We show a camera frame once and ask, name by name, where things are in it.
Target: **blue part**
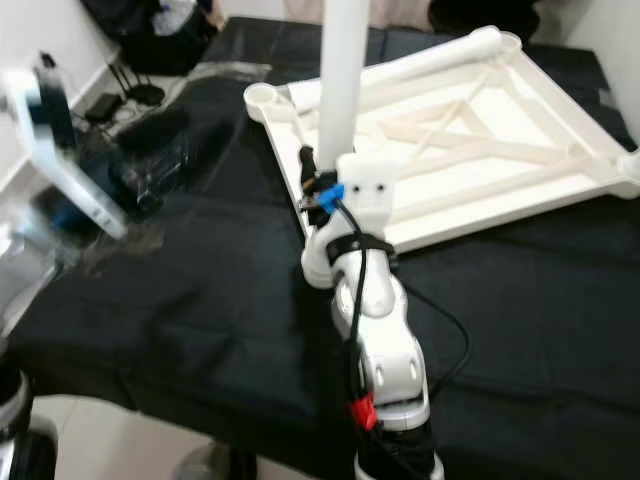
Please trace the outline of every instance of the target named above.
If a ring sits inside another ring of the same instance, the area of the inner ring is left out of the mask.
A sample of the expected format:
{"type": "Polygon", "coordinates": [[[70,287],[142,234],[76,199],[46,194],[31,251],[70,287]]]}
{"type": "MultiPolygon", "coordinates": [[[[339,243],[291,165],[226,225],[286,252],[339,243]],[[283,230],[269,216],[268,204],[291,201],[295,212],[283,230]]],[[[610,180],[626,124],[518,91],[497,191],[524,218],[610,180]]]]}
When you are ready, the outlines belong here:
{"type": "Polygon", "coordinates": [[[325,190],[316,198],[318,205],[322,209],[331,215],[336,211],[336,200],[342,200],[344,198],[344,185],[341,183],[335,184],[329,190],[325,190]]]}

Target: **black cord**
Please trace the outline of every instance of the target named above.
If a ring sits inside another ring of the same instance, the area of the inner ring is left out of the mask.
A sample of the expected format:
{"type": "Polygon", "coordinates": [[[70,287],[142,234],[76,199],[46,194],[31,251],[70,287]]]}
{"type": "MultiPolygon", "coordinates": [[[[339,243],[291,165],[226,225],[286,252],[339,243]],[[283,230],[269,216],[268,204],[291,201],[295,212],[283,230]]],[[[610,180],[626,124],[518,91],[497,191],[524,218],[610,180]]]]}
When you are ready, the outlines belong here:
{"type": "Polygon", "coordinates": [[[464,324],[458,320],[458,318],[450,313],[449,311],[442,308],[436,302],[431,300],[429,297],[419,292],[417,289],[412,287],[411,285],[404,284],[405,289],[411,293],[414,297],[421,300],[423,303],[429,305],[436,312],[440,313],[443,317],[453,323],[464,339],[464,350],[460,358],[456,361],[456,363],[444,374],[444,376],[433,384],[429,391],[429,397],[432,401],[436,399],[436,397],[442,392],[442,389],[447,386],[447,384],[451,383],[451,381],[458,376],[458,374],[467,366],[469,360],[471,360],[471,335],[469,334],[469,330],[464,326],[464,324]]]}
{"type": "Polygon", "coordinates": [[[118,84],[120,85],[120,88],[122,89],[122,93],[124,94],[124,96],[126,97],[128,94],[128,90],[127,88],[124,86],[124,83],[122,83],[122,79],[120,78],[120,75],[118,75],[118,71],[116,70],[116,67],[114,67],[113,65],[111,65],[110,63],[108,64],[109,70],[111,71],[111,75],[113,75],[113,78],[116,79],[116,81],[118,82],[118,84]]]}
{"type": "Polygon", "coordinates": [[[127,92],[128,92],[129,90],[131,90],[131,87],[132,87],[131,82],[129,81],[129,77],[127,77],[124,71],[124,68],[120,67],[119,71],[120,71],[120,75],[122,75],[122,79],[124,80],[124,83],[127,84],[127,92]]]}
{"type": "Polygon", "coordinates": [[[358,286],[356,287],[356,296],[353,301],[353,318],[351,320],[351,329],[349,332],[349,388],[354,399],[361,398],[366,393],[366,385],[362,375],[360,375],[360,343],[358,342],[358,331],[360,328],[360,316],[362,313],[362,297],[364,293],[364,281],[367,276],[367,249],[364,246],[363,233],[360,225],[349,209],[342,203],[342,200],[336,200],[336,207],[344,215],[345,219],[353,229],[360,243],[360,252],[362,254],[362,262],[360,263],[360,274],[358,276],[358,286]]]}

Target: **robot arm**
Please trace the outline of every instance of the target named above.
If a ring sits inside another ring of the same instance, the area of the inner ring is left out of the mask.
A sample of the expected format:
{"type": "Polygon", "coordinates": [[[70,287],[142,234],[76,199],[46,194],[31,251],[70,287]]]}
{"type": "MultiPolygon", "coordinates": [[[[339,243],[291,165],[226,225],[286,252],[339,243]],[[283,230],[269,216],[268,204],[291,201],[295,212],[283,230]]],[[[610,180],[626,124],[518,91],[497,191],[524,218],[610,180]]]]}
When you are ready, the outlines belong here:
{"type": "Polygon", "coordinates": [[[332,317],[347,342],[351,408],[363,433],[356,476],[442,479],[424,357],[407,324],[407,295],[391,273],[393,247],[383,240],[397,166],[385,157],[344,155],[333,175],[339,183],[331,185],[332,174],[308,165],[308,152],[301,159],[305,206],[316,224],[302,267],[314,287],[335,288],[332,317]],[[419,454],[398,455],[403,447],[419,454]]]}

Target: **white robot part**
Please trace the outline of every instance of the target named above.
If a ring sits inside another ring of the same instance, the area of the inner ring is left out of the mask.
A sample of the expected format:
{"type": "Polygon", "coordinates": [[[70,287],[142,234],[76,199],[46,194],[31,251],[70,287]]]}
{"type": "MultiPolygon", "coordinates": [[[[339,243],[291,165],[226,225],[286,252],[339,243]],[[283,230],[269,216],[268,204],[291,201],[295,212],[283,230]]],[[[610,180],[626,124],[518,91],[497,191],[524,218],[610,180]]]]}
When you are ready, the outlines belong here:
{"type": "MultiPolygon", "coordinates": [[[[350,153],[340,157],[337,167],[338,182],[345,186],[344,204],[358,219],[363,231],[384,238],[398,175],[396,161],[384,155],[350,153]]],[[[349,233],[353,233],[353,229],[344,217],[332,215],[328,225],[309,236],[302,254],[302,269],[310,285],[320,289],[333,287],[327,245],[349,233]]]]}
{"type": "Polygon", "coordinates": [[[640,150],[629,156],[622,157],[620,159],[620,170],[633,182],[640,184],[640,150]]]}
{"type": "Polygon", "coordinates": [[[322,30],[323,90],[318,140],[320,170],[334,169],[340,155],[353,151],[369,6],[370,0],[325,2],[327,28],[322,30]]]}
{"type": "MultiPolygon", "coordinates": [[[[369,252],[367,280],[363,295],[363,313],[360,317],[359,335],[362,346],[362,363],[366,378],[374,392],[374,405],[385,430],[402,432],[420,427],[429,419],[429,398],[426,368],[422,350],[407,325],[407,296],[400,282],[384,266],[386,258],[376,259],[369,252]],[[376,288],[388,282],[391,291],[376,288]],[[378,316],[366,313],[365,305],[380,302],[378,316]]],[[[360,268],[360,252],[345,255],[352,269],[360,268]]],[[[337,262],[334,269],[341,268],[337,262]]],[[[332,316],[336,328],[348,337],[353,318],[353,290],[343,277],[336,288],[332,304],[332,316]]]]}

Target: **black tablecloth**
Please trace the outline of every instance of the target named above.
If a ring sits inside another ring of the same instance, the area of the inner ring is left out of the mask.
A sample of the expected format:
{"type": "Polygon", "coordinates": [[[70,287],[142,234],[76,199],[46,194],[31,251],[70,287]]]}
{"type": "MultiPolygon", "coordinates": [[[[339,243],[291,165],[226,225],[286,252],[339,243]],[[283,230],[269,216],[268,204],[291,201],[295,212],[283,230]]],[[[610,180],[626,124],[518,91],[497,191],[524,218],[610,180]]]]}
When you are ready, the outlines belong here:
{"type": "MultiPolygon", "coordinates": [[[[442,38],[373,30],[367,61],[442,38]]],[[[530,54],[620,141],[588,52],[530,54]]],[[[207,59],[269,63],[271,83],[318,74],[317,27],[234,19],[207,59]]],[[[214,78],[178,100],[195,123],[234,123],[218,162],[153,219],[164,247],[52,284],[11,338],[41,394],[106,399],[325,479],[351,477],[329,294],[303,281],[302,241],[246,83],[214,78]]],[[[468,368],[433,405],[448,478],[639,478],[640,201],[586,202],[403,256],[399,276],[471,332],[468,368]]],[[[430,376],[462,348],[410,298],[430,376]]]]}

